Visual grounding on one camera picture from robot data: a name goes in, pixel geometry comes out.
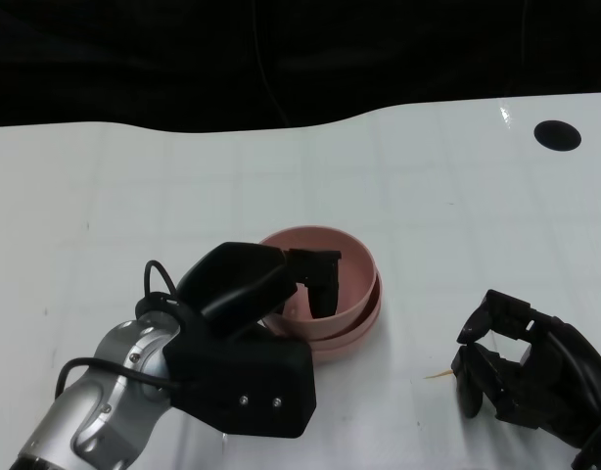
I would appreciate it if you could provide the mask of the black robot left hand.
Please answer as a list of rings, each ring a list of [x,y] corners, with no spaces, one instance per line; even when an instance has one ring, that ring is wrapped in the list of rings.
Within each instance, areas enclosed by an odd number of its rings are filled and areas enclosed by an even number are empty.
[[[283,311],[302,284],[314,319],[336,313],[339,251],[283,250],[225,242],[180,280],[177,298],[203,316],[213,336],[239,335],[266,315]]]

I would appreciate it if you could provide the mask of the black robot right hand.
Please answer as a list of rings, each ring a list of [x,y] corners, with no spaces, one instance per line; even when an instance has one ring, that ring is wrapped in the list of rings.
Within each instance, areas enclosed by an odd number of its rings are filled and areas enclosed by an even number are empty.
[[[528,343],[523,358],[514,362],[481,345],[488,332]],[[540,428],[575,448],[601,426],[601,356],[571,324],[489,290],[457,342],[451,369],[466,417],[489,399],[498,420]]]

